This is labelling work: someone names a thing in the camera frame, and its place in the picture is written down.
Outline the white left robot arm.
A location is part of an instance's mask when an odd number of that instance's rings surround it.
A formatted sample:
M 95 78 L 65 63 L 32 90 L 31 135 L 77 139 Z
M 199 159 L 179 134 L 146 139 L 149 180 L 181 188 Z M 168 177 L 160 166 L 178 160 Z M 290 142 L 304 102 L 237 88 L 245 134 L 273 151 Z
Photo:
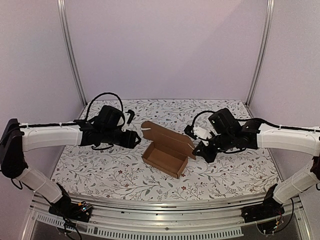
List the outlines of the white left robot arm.
M 100 144 L 134 149 L 141 138 L 136 131 L 124 129 L 124 124 L 114 127 L 99 126 L 84 120 L 48 124 L 20 124 L 12 118 L 0 139 L 0 171 L 9 179 L 16 179 L 34 192 L 41 194 L 63 216 L 74 213 L 74 205 L 57 183 L 42 172 L 28 166 L 25 152 L 57 146 L 92 146 Z

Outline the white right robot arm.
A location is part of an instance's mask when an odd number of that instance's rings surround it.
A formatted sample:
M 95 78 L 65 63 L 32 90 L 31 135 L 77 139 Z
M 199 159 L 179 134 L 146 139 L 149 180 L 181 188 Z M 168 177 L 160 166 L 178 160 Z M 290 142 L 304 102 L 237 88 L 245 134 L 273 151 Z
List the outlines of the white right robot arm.
M 223 123 L 212 122 L 214 132 L 202 127 L 187 126 L 184 132 L 200 143 L 193 154 L 212 163 L 218 153 L 231 149 L 257 150 L 282 149 L 312 156 L 312 160 L 285 181 L 272 186 L 259 206 L 262 218 L 269 218 L 291 197 L 308 190 L 320 182 L 320 131 L 316 128 L 301 128 L 274 125 L 258 119 L 250 119 L 241 125 L 237 120 Z

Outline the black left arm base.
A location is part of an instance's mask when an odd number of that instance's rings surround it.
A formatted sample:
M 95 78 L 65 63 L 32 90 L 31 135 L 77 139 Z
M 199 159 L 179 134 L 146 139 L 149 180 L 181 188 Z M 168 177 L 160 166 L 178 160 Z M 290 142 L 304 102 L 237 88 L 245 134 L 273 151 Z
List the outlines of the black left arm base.
M 88 223 L 93 205 L 85 201 L 73 203 L 67 191 L 59 183 L 57 185 L 61 190 L 62 198 L 56 203 L 50 203 L 48 212 L 66 219 Z

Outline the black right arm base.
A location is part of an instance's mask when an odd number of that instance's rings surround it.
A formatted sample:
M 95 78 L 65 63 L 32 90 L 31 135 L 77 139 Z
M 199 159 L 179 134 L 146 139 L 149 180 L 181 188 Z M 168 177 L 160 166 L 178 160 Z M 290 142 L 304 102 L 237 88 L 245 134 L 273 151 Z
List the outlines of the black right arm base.
M 277 185 L 278 184 L 276 183 L 269 188 L 262 203 L 250 205 L 241 209 L 241 217 L 244 219 L 245 223 L 260 221 L 285 213 L 283 204 L 278 203 L 273 199 Z

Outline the brown cardboard paper box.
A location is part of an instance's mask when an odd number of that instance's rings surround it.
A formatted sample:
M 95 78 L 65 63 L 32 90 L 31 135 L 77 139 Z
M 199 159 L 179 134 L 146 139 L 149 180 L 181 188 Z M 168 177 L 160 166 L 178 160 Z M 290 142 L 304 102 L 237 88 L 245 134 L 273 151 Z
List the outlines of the brown cardboard paper box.
M 189 159 L 196 159 L 193 154 L 195 146 L 191 139 L 151 121 L 141 124 L 143 137 L 151 141 L 142 155 L 143 161 L 179 179 Z

